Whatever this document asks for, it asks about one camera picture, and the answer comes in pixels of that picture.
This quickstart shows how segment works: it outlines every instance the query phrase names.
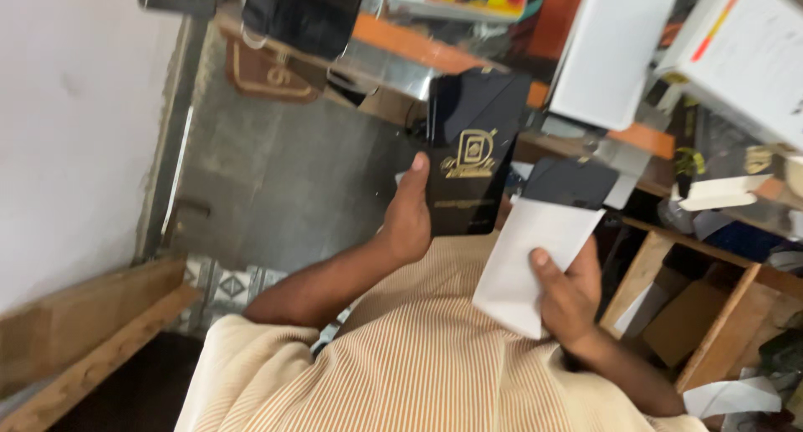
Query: white cardboard box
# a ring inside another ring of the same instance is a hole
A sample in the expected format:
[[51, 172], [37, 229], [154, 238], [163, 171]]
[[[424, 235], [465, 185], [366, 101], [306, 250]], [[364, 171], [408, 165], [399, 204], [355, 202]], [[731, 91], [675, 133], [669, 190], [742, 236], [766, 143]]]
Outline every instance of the white cardboard box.
[[675, 0], [582, 0], [560, 56], [548, 109], [628, 129]]
[[803, 151], [803, 10], [700, 0], [656, 70], [766, 143]]

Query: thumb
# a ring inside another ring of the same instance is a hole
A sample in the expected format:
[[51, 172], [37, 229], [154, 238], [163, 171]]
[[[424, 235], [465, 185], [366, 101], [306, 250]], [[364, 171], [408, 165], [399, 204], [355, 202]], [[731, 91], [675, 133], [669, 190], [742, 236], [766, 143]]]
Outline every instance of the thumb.
[[555, 262], [549, 257], [549, 253], [544, 249], [538, 248], [530, 252], [530, 266], [546, 291], [551, 291], [555, 285], [560, 284], [565, 278], [563, 272], [555, 265]]
[[420, 197], [423, 200], [429, 175], [430, 159], [427, 157], [427, 153], [419, 151], [409, 166], [409, 170], [401, 178], [397, 193], [406, 197]]

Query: person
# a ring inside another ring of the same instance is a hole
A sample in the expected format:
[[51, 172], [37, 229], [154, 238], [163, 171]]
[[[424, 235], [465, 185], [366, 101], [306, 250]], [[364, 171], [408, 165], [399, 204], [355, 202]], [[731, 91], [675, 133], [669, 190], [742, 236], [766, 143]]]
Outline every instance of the person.
[[[210, 328], [176, 431], [706, 430], [595, 325], [593, 237], [565, 273], [543, 249], [530, 255], [551, 336], [524, 338], [474, 308], [498, 233], [430, 239], [429, 168], [417, 154], [372, 239]], [[319, 331], [350, 305], [313, 358]], [[568, 371], [568, 357], [581, 370]]]

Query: white envelope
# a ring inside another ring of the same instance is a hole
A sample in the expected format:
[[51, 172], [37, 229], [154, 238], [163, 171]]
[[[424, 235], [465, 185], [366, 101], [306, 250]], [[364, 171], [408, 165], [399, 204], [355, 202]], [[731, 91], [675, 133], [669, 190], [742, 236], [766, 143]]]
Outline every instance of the white envelope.
[[513, 205], [474, 292], [473, 304], [507, 329], [541, 338], [540, 284], [530, 252], [542, 247], [565, 271], [605, 214], [520, 198]]

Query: gray floor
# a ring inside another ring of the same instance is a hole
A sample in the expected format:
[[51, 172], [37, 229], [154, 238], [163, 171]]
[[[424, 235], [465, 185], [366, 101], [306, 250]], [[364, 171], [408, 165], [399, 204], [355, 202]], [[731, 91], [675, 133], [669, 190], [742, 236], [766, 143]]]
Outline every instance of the gray floor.
[[402, 129], [325, 99], [300, 106], [244, 98], [224, 73], [225, 40], [207, 33], [171, 247], [230, 269], [293, 272], [376, 232], [412, 160]]

